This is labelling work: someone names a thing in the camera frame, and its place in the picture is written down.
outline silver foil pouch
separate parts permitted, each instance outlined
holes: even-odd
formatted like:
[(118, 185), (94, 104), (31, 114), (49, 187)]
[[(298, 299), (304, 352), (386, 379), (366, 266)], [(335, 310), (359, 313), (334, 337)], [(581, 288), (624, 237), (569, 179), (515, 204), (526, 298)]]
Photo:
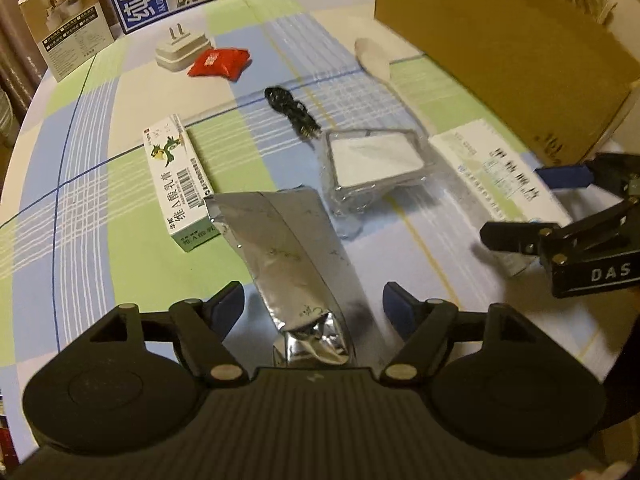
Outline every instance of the silver foil pouch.
[(282, 336), (276, 365), (380, 369), (387, 349), (315, 189), (222, 193), (205, 202)]

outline white spoon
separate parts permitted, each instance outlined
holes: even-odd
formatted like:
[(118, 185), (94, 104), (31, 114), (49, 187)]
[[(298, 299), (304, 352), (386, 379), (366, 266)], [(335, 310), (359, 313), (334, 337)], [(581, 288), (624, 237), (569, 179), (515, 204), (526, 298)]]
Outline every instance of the white spoon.
[(400, 102), (409, 108), (414, 118), (422, 125), (422, 128), (429, 136), (435, 135), (437, 130), (433, 123), (424, 116), (417, 106), (413, 105), (411, 101), (402, 94), (398, 85), (392, 81), (390, 61), (384, 49), (371, 38), (358, 38), (354, 49), (356, 59), (365, 72), (393, 92)]

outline small red snack package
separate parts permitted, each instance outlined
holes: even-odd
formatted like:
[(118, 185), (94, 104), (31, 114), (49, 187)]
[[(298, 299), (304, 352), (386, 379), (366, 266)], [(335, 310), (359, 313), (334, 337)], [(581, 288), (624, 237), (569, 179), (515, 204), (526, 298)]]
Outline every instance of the small red snack package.
[(208, 48), (200, 54), (187, 75), (221, 75), (237, 81), (249, 57), (249, 51), (243, 48)]

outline curtain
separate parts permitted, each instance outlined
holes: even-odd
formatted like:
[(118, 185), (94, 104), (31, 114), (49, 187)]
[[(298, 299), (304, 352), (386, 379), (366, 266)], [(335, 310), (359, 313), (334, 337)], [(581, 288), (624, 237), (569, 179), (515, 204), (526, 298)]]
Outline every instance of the curtain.
[[(110, 0), (99, 0), (110, 25), (117, 22)], [(47, 64), (22, 18), (18, 0), (0, 0), (0, 88), (22, 121)]]

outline blue line on tablecloth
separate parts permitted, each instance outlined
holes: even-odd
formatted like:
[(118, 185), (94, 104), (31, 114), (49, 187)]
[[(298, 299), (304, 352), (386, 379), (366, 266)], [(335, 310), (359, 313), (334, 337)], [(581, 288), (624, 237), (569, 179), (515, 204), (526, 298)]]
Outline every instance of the blue line on tablecloth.
[[(418, 59), (419, 57), (422, 57), (422, 54), (419, 54), (418, 56), (408, 57), (406, 59), (397, 59), (397, 60), (392, 61), (391, 64), (396, 64), (396, 63), (400, 63), (400, 62), (403, 62), (403, 61), (411, 61), (413, 59)], [(89, 71), (87, 72), (87, 77), (89, 76), (90, 72), (91, 72), (91, 68), (89, 68)], [(313, 81), (304, 82), (304, 83), (298, 84), (298, 85), (289, 86), (288, 84), (284, 84), (283, 86), (285, 86), (287, 89), (293, 91), (293, 90), (298, 90), (300, 88), (304, 88), (304, 87), (309, 86), (309, 85), (322, 83), (322, 82), (330, 81), (330, 80), (333, 80), (333, 79), (338, 79), (338, 78), (341, 78), (341, 77), (344, 77), (344, 76), (348, 76), (348, 75), (353, 75), (353, 74), (358, 73), (358, 72), (362, 72), (362, 69), (358, 68), (356, 70), (349, 70), (348, 72), (344, 72), (344, 73), (341, 73), (341, 74), (329, 75), (329, 76), (322, 77), (322, 78), (319, 78), (319, 79), (316, 79), (316, 80), (313, 80)], [(195, 124), (203, 123), (204, 121), (208, 121), (208, 120), (213, 119), (215, 117), (218, 117), (218, 116), (220, 116), (222, 114), (226, 114), (226, 113), (231, 112), (233, 110), (238, 110), (240, 108), (244, 108), (246, 106), (250, 106), (252, 104), (255, 104), (255, 103), (258, 103), (258, 102), (264, 101), (264, 100), (265, 100), (264, 96), (258, 97), (256, 99), (251, 100), (251, 101), (247, 101), (245, 103), (239, 104), (238, 106), (235, 106), (234, 108), (229, 108), (228, 110), (223, 110), (221, 112), (217, 112), (217, 113), (215, 113), (215, 114), (213, 114), (213, 115), (211, 115), (211, 116), (209, 116), (209, 117), (207, 117), (205, 119), (200, 119), (198, 121), (195, 121), (194, 123), (186, 124), (186, 126), (187, 127), (188, 126), (194, 126)], [(71, 131), (71, 123), (73, 122), (73, 118), (75, 116), (75, 113), (76, 113), (76, 110), (74, 109), (74, 114), (71, 116), (71, 122), (69, 123), (69, 128), (68, 128), (67, 133), (66, 133), (67, 134), (67, 140), (68, 140), (69, 133)], [(29, 205), (27, 205), (27, 206), (23, 207), (22, 209), (20, 209), (20, 211), (18, 211), (11, 218), (9, 218), (8, 220), (6, 220), (2, 224), (0, 224), (0, 229), (2, 229), (5, 225), (9, 224), (10, 222), (15, 220), (16, 218), (18, 218), (18, 216), (20, 216), (25, 211), (31, 209), (37, 203), (39, 203), (42, 200), (44, 200), (47, 196), (51, 195), (52, 193), (56, 193), (57, 194), (60, 191), (61, 187), (66, 186), (67, 184), (77, 180), (81, 176), (86, 175), (87, 173), (90, 173), (93, 170), (97, 170), (98, 168), (100, 168), (101, 166), (104, 166), (105, 164), (108, 164), (112, 160), (116, 160), (116, 159), (120, 158), (121, 156), (128, 155), (131, 152), (135, 152), (136, 150), (139, 150), (140, 148), (142, 148), (142, 146), (143, 146), (142, 144), (139, 144), (137, 146), (134, 146), (133, 148), (129, 148), (128, 150), (126, 150), (126, 151), (124, 151), (122, 153), (119, 153), (117, 155), (113, 155), (112, 157), (108, 158), (107, 160), (104, 160), (104, 161), (100, 162), (99, 164), (96, 164), (94, 167), (89, 168), (88, 170), (85, 170), (82, 173), (77, 174), (75, 177), (70, 178), (69, 180), (65, 180), (64, 182), (60, 183), (55, 189), (52, 189), (47, 194), (44, 194), (43, 196), (41, 196), (39, 199), (34, 200)]]
[[(95, 56), (91, 60), (91, 65), (89, 65), (89, 70), (86, 71), (86, 76), (84, 78), (84, 82), (82, 83), (82, 88), (80, 89), (80, 96), (82, 96), (82, 92), (84, 91), (84, 86), (86, 85), (87, 80), (89, 79), (89, 74), (91, 73), (91, 68), (94, 65)], [(51, 290), (53, 291), (51, 295), (51, 300), (53, 302), (53, 325), (56, 329), (56, 344), (58, 345), (58, 352), (60, 352), (60, 334), (58, 333), (58, 316), (56, 315), (56, 228), (58, 227), (58, 199), (60, 198), (60, 178), (62, 177), (62, 166), (65, 161), (65, 152), (66, 152), (66, 144), (69, 141), (69, 135), (71, 134), (71, 126), (74, 123), (74, 118), (76, 116), (76, 111), (78, 110), (78, 103), (80, 99), (76, 101), (76, 106), (74, 107), (74, 112), (71, 114), (71, 120), (69, 121), (69, 127), (66, 130), (66, 138), (65, 143), (62, 146), (62, 156), (60, 156), (60, 169), (58, 170), (58, 185), (56, 187), (56, 203), (53, 209), (53, 247), (51, 250)]]

